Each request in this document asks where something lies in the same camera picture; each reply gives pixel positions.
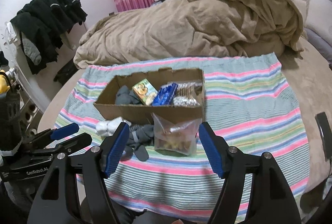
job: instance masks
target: black pants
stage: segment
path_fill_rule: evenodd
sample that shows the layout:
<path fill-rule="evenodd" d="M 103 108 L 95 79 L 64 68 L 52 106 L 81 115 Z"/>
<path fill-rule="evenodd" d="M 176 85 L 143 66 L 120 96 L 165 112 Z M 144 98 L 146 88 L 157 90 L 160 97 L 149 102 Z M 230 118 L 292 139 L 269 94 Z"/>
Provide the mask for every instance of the black pants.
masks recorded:
<path fill-rule="evenodd" d="M 135 212 L 133 210 L 127 209 L 113 200 L 111 200 L 111 202 L 115 212 L 117 213 L 117 218 L 119 219 L 121 224 L 132 224 L 136 217 L 144 214 L 144 212 Z M 89 206 L 86 198 L 84 198 L 84 200 L 82 201 L 81 211 L 83 220 L 91 223 L 92 219 L 90 216 Z"/>

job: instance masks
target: striped cloth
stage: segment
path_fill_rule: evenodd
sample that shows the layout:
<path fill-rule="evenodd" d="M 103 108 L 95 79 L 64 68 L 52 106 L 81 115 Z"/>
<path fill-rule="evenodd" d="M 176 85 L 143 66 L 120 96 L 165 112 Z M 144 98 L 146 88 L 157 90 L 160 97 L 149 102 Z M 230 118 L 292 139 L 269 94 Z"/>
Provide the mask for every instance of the striped cloth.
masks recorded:
<path fill-rule="evenodd" d="M 274 54 L 253 58 L 178 58 L 115 65 L 92 65 L 83 74 L 61 110 L 56 127 L 75 122 L 101 143 L 95 126 L 103 120 L 94 108 L 106 84 L 115 75 L 137 71 L 200 68 L 206 89 L 205 120 L 229 145 L 245 153 L 273 154 L 298 200 L 309 176 L 308 139 L 295 93 L 281 73 Z M 144 209 L 191 221 L 207 221 L 223 180 L 213 174 L 200 141 L 197 155 L 173 157 L 147 148 L 149 160 L 135 156 L 119 164 L 106 186 L 112 199 L 136 211 Z M 246 176 L 237 221 L 245 217 L 251 186 Z"/>

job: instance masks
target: yellow toy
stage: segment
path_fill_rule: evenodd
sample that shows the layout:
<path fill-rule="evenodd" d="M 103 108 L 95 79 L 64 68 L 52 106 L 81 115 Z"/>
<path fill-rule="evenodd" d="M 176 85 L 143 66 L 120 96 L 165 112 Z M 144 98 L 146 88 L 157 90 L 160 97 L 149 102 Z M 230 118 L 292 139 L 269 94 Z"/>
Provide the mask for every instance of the yellow toy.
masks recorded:
<path fill-rule="evenodd" d="M 7 92 L 9 88 L 10 87 L 7 85 L 6 78 L 3 75 L 0 75 L 0 94 Z"/>

